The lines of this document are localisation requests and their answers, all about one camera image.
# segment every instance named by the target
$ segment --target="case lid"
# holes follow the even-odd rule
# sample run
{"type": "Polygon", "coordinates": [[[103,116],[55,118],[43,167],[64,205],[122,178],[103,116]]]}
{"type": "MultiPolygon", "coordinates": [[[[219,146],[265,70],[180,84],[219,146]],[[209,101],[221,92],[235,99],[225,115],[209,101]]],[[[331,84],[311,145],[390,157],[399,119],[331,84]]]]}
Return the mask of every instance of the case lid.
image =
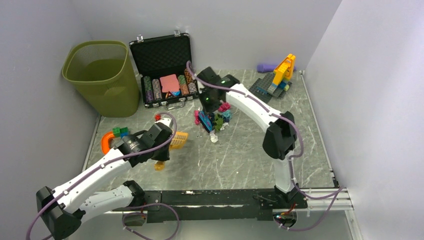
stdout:
{"type": "Polygon", "coordinates": [[[133,41],[129,48],[138,72],[151,78],[175,74],[184,70],[187,61],[192,60],[188,33],[133,41]]]}

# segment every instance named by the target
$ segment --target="green toy block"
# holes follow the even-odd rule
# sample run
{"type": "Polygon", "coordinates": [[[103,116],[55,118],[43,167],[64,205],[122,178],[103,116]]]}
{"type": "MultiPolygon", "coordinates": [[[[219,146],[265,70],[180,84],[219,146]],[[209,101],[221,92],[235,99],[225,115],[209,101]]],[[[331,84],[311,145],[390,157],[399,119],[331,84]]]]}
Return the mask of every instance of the green toy block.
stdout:
{"type": "Polygon", "coordinates": [[[123,134],[123,133],[128,133],[128,127],[121,128],[121,129],[120,129],[120,133],[121,133],[121,134],[123,134]]]}
{"type": "Polygon", "coordinates": [[[119,138],[121,136],[121,130],[119,127],[114,127],[112,131],[115,138],[119,138]]]}

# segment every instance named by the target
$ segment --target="white wall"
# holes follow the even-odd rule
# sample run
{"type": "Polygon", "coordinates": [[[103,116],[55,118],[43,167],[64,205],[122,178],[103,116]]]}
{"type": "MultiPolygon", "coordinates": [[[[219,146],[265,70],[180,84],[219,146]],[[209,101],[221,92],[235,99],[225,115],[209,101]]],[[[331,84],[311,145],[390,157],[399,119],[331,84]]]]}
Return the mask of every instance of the white wall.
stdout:
{"type": "MultiPolygon", "coordinates": [[[[24,239],[36,192],[82,169],[97,114],[61,68],[90,39],[68,0],[0,1],[1,239],[24,239]]],[[[31,236],[47,233],[39,220],[31,236]]]]}
{"type": "Polygon", "coordinates": [[[424,2],[343,0],[306,68],[366,240],[424,236],[424,2]]]}
{"type": "Polygon", "coordinates": [[[305,69],[341,0],[72,0],[95,40],[192,36],[198,69],[255,69],[288,54],[305,69]]]}

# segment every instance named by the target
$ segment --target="table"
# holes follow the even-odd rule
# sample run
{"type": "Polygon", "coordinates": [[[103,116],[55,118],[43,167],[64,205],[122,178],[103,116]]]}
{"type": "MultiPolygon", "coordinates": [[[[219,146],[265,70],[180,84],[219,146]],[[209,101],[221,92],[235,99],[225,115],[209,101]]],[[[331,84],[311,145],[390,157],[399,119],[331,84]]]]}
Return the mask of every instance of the table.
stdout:
{"type": "MultiPolygon", "coordinates": [[[[247,89],[265,75],[252,69],[215,71],[221,77],[233,75],[247,89]]],[[[304,154],[293,161],[299,186],[334,187],[331,167],[299,72],[293,74],[291,81],[288,92],[282,98],[274,97],[268,104],[283,113],[290,111],[302,134],[304,154]]],[[[189,133],[189,137],[182,149],[171,150],[164,170],[155,171],[155,161],[149,160],[115,177],[99,190],[109,191],[127,180],[135,180],[146,191],[273,188],[273,161],[262,149],[265,134],[259,126],[232,107],[233,117],[229,126],[218,132],[218,142],[212,143],[207,132],[194,124],[194,110],[201,107],[200,101],[195,99],[188,101],[183,108],[169,111],[177,120],[178,131],[189,133]]],[[[128,127],[130,133],[148,130],[159,112],[166,110],[163,106],[146,109],[140,103],[137,112],[130,117],[101,117],[86,168],[104,155],[100,141],[105,133],[115,127],[128,127]]],[[[295,152],[299,151],[299,143],[296,147],[295,152]]]]}

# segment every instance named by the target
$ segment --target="case handle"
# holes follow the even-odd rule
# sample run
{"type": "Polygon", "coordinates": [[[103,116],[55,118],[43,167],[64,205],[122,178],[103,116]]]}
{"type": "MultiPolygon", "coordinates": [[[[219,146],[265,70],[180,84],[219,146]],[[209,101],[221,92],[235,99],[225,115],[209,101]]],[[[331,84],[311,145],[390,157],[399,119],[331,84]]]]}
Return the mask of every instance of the case handle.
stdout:
{"type": "Polygon", "coordinates": [[[166,102],[166,101],[163,101],[163,102],[161,102],[160,104],[161,104],[162,106],[164,106],[166,110],[179,109],[179,108],[184,107],[184,105],[186,104],[185,98],[180,98],[180,99],[179,99],[179,101],[181,102],[181,104],[180,104],[180,105],[175,105],[175,106],[172,106],[172,107],[168,107],[168,105],[167,105],[167,102],[166,102]]]}

